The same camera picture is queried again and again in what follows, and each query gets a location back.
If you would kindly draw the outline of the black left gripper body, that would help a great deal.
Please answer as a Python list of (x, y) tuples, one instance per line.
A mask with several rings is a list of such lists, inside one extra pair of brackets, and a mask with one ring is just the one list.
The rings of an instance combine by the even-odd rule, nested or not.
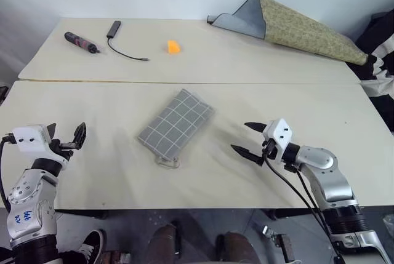
[(75, 142), (62, 143), (59, 139), (52, 139), (49, 148), (55, 154), (69, 161), (73, 155), (73, 150), (76, 149), (76, 144)]

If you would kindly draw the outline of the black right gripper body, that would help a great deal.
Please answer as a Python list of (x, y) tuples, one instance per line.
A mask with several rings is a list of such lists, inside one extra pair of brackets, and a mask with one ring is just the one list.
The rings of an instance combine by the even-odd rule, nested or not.
[(262, 157), (260, 166), (263, 166), (264, 164), (271, 166), (270, 160), (274, 160), (276, 158), (277, 152), (278, 150), (276, 148), (276, 142), (274, 139), (269, 138), (268, 140), (264, 141), (262, 143)]

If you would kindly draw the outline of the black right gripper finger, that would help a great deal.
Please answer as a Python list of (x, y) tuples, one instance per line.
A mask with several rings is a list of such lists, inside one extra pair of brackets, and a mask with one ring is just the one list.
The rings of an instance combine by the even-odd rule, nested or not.
[(264, 163), (263, 157), (251, 153), (248, 149), (238, 145), (231, 145), (231, 147), (243, 158), (256, 163), (258, 166), (262, 166)]
[(264, 131), (264, 129), (266, 128), (266, 125), (264, 123), (260, 123), (260, 122), (245, 122), (244, 125), (250, 129), (260, 132), (260, 133), (262, 133)]

